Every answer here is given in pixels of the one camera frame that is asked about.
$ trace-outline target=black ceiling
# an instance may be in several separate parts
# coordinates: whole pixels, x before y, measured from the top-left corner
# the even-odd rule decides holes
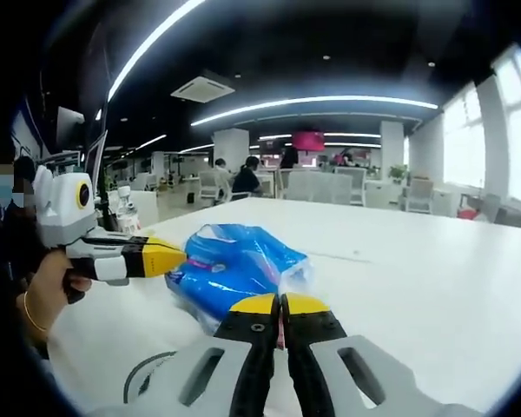
[[[43,94],[33,94],[31,103],[43,113],[44,129],[53,126],[57,105],[93,121],[133,52],[185,2],[98,3],[102,9],[80,11],[85,23],[72,26],[43,66]],[[147,50],[110,101],[108,145],[134,147],[166,134],[147,151],[180,150],[233,126],[249,129],[252,137],[294,129],[374,134],[383,119],[400,120],[412,131],[439,110],[304,103],[196,128],[189,124],[229,109],[305,96],[393,96],[442,105],[471,80],[488,76],[491,60],[513,42],[485,6],[469,0],[206,0]],[[236,91],[206,104],[170,96],[205,70]],[[99,125],[89,122],[88,135],[95,136]]]

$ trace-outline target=plastic packaging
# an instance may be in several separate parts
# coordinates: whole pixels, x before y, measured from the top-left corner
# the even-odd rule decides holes
[[[188,261],[166,274],[166,283],[195,311],[209,333],[244,298],[304,288],[310,265],[260,227],[215,224],[202,227],[186,245]]]
[[[137,213],[137,207],[131,201],[131,188],[126,185],[118,189],[118,196],[120,201],[118,202],[118,208],[115,212],[115,216],[118,221],[120,231],[129,235],[134,234],[137,230],[141,229],[139,223],[139,215]]]

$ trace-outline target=water bottle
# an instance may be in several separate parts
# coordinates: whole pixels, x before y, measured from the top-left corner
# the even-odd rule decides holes
[[[130,194],[131,188],[129,185],[120,187],[118,189],[118,196],[120,201],[118,202],[118,209],[115,213],[115,216],[117,217],[120,231],[122,233],[132,235],[137,230],[141,229],[141,224],[139,223],[137,207],[129,198]]]

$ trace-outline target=bracelet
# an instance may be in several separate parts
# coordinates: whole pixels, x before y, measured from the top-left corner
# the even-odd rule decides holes
[[[25,314],[27,315],[27,318],[29,319],[29,321],[31,322],[31,324],[39,331],[45,333],[46,332],[46,328],[43,328],[41,326],[39,326],[38,324],[35,323],[35,321],[33,320],[33,318],[31,317],[31,314],[29,313],[29,309],[27,308],[27,291],[23,294],[23,306],[25,307]]]

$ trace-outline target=potted plant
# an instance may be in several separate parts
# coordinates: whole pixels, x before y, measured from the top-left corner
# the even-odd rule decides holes
[[[407,165],[392,165],[388,171],[388,176],[392,178],[394,184],[401,184],[407,176]]]

